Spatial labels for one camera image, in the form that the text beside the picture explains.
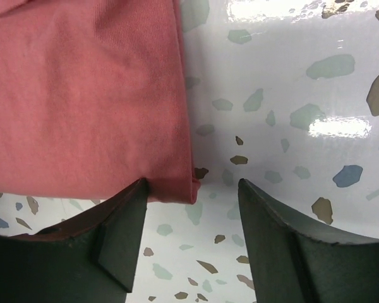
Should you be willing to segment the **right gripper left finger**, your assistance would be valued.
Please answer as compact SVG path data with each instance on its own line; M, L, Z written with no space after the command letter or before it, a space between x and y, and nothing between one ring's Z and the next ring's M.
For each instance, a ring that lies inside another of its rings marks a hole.
M36 234L0 235L0 302L124 302L133 289L148 184Z

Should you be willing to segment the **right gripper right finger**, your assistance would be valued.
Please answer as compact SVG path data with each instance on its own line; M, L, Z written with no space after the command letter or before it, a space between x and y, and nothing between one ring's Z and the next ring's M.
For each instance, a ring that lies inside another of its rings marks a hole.
M321 223L246 179L238 201L258 302L379 302L379 239Z

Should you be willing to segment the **dusty red t shirt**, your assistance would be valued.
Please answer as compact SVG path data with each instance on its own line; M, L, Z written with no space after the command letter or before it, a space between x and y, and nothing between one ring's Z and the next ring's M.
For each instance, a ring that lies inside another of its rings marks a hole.
M193 204L178 1L0 1L0 193Z

